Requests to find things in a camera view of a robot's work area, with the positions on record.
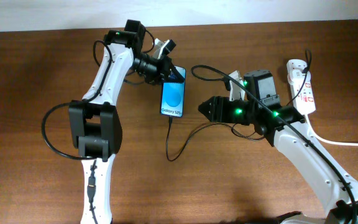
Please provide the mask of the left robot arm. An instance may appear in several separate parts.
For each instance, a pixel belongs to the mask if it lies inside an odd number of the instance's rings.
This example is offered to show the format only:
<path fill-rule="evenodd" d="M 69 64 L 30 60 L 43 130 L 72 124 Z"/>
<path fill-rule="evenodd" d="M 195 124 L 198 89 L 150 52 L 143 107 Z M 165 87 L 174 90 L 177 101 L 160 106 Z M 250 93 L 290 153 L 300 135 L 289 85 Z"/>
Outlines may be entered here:
<path fill-rule="evenodd" d="M 134 20 L 128 20 L 124 30 L 110 30 L 101 42 L 104 57 L 93 84 L 68 109 L 73 145 L 84 173 L 82 223 L 112 223 L 111 172 L 122 144 L 116 104 L 127 72 L 139 73 L 151 85 L 184 82 L 168 57 L 175 42 L 155 39 L 155 53 L 149 55 L 142 51 L 145 33 L 145 26 Z"/>

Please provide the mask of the blue screen Galaxy smartphone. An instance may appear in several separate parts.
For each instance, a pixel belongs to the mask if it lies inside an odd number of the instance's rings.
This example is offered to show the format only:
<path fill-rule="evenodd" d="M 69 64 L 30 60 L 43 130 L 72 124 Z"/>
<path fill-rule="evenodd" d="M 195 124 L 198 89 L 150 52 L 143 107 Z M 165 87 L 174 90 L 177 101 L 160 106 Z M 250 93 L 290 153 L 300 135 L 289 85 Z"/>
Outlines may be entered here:
<path fill-rule="evenodd" d="M 160 114 L 181 118 L 183 116 L 185 82 L 162 85 Z"/>

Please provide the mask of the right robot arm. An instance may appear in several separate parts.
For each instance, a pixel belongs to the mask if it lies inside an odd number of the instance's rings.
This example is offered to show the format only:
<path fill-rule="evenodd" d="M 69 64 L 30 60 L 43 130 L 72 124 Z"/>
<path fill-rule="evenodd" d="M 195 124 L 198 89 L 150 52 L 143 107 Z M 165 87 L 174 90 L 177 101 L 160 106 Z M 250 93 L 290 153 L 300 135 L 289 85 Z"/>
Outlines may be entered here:
<path fill-rule="evenodd" d="M 358 181 L 319 143 L 304 117 L 281 106 L 272 74 L 223 75 L 229 97 L 212 96 L 198 110 L 211 122 L 253 125 L 298 170 L 323 206 L 322 223 L 358 223 Z"/>

